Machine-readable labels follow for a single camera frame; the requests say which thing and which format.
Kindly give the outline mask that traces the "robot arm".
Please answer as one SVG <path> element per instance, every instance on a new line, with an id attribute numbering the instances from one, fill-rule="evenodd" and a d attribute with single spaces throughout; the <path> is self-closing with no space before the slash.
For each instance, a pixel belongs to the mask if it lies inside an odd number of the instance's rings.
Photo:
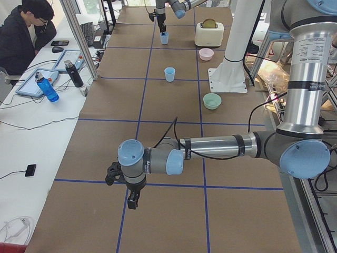
<path id="1" fill-rule="evenodd" d="M 156 0 L 155 3 L 155 9 L 154 12 L 150 13 L 148 16 L 150 20 L 154 21 L 154 18 L 156 17 L 158 27 L 160 29 L 160 33 L 166 32 L 166 8 L 165 4 L 169 3 L 173 13 L 178 19 L 181 19 L 185 16 L 186 12 L 203 4 L 206 2 L 206 0 L 185 0 L 183 2 L 180 2 L 178 0 Z"/>
<path id="2" fill-rule="evenodd" d="M 267 31 L 273 39 L 294 40 L 283 121 L 275 131 L 246 135 L 171 139 L 163 136 L 151 148 L 130 139 L 120 144 L 118 161 L 106 183 L 125 183 L 127 205 L 136 209 L 150 173 L 181 174 L 185 160 L 204 157 L 228 160 L 244 155 L 263 158 L 283 173 L 309 179 L 330 162 L 318 121 L 332 36 L 336 33 L 336 1 L 272 1 Z"/>

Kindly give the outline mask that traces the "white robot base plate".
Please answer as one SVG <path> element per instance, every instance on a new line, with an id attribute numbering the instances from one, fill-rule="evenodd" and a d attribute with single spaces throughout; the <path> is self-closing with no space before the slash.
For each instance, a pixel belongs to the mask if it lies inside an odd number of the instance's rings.
<path id="1" fill-rule="evenodd" d="M 243 68 L 208 69 L 210 92 L 212 93 L 247 93 Z"/>

